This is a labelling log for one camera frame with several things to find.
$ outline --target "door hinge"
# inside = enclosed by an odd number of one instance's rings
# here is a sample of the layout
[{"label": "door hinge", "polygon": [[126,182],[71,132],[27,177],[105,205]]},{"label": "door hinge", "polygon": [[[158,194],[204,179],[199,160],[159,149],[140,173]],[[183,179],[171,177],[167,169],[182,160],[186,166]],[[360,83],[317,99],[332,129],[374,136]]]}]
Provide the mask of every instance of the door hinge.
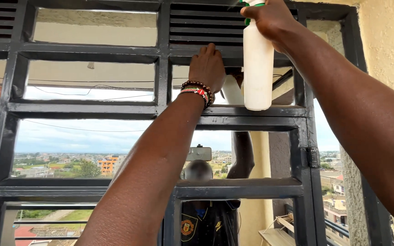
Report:
[{"label": "door hinge", "polygon": [[320,167],[319,150],[317,149],[317,147],[306,148],[306,154],[308,155],[309,167],[311,167],[311,168]]}]

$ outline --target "window frame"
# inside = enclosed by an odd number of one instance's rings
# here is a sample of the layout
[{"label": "window frame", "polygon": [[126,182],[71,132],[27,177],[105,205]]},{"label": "window frame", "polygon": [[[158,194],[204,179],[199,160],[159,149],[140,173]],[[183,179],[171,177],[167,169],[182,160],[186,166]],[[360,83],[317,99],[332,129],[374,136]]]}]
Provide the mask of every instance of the window frame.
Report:
[{"label": "window frame", "polygon": [[[39,199],[50,202],[96,202],[105,193],[109,179],[14,179],[10,177],[14,144],[20,119],[120,119],[152,120],[171,101],[172,65],[189,65],[198,47],[171,45],[171,4],[229,6],[229,0],[127,0],[127,1],[18,0],[0,3],[16,8],[10,42],[0,42],[0,59],[7,59],[0,97],[0,234],[7,202]],[[297,11],[297,19],[340,21],[345,56],[366,72],[356,7],[328,3],[286,2]],[[38,8],[77,10],[133,10],[158,14],[156,47],[55,44],[31,42]],[[219,47],[226,66],[242,65],[241,47]],[[153,102],[81,102],[76,100],[23,99],[31,59],[55,61],[121,62],[155,64]],[[275,53],[275,64],[291,64]],[[196,130],[287,131],[291,143],[293,176],[284,179],[212,180],[205,187],[179,181],[168,203],[158,245],[178,246],[180,203],[189,199],[292,198],[295,239],[299,245],[325,245],[325,221],[321,197],[320,169],[309,166],[307,150],[316,148],[313,93],[299,72],[293,69],[295,106],[271,107],[252,112],[242,107],[213,106],[203,111]],[[362,177],[364,203],[372,245],[391,245],[389,214]]]}]

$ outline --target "orange building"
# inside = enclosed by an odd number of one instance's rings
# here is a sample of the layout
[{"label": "orange building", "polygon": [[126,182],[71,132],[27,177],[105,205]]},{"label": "orange building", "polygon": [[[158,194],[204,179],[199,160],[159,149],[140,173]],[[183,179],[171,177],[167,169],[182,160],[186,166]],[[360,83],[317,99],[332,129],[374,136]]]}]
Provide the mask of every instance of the orange building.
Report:
[{"label": "orange building", "polygon": [[118,170],[123,161],[124,156],[122,155],[106,156],[97,161],[97,166],[101,168],[101,175],[112,175]]}]

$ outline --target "person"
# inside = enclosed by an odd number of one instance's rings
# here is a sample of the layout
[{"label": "person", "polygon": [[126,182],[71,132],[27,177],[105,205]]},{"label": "person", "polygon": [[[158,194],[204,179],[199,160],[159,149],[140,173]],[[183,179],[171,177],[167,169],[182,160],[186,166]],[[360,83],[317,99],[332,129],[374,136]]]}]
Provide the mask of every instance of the person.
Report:
[{"label": "person", "polygon": [[[234,132],[233,145],[236,162],[227,179],[247,179],[255,166],[252,140],[249,132]],[[185,179],[208,181],[213,178],[212,168],[203,160],[191,161],[185,168]],[[193,200],[182,203],[180,225],[183,246],[238,245],[237,209],[239,200]]]},{"label": "person", "polygon": [[[246,7],[241,13],[255,19],[261,34],[291,59],[340,144],[394,216],[394,90],[298,23],[283,0],[267,0],[264,6]],[[216,93],[224,77],[222,56],[214,44],[192,57],[189,80]],[[156,244],[157,225],[205,107],[202,98],[180,94],[141,135],[92,212],[77,246]]]}]

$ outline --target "cloudy sky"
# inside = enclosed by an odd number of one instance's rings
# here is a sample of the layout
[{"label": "cloudy sky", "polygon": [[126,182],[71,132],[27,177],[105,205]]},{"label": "cloudy sky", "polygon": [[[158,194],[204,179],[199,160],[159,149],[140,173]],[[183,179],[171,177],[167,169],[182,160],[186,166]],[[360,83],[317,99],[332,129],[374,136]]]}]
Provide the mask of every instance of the cloudy sky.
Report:
[{"label": "cloudy sky", "polygon": [[[178,91],[173,91],[173,98]],[[69,89],[28,86],[30,99],[112,99],[151,101],[152,92],[93,89]],[[225,104],[221,96],[217,104]],[[314,100],[319,150],[339,150],[338,141],[329,128],[319,104]],[[42,120],[20,122],[16,152],[127,153],[143,131],[147,120]],[[196,131],[191,146],[201,144],[212,150],[231,150],[230,131]]]}]

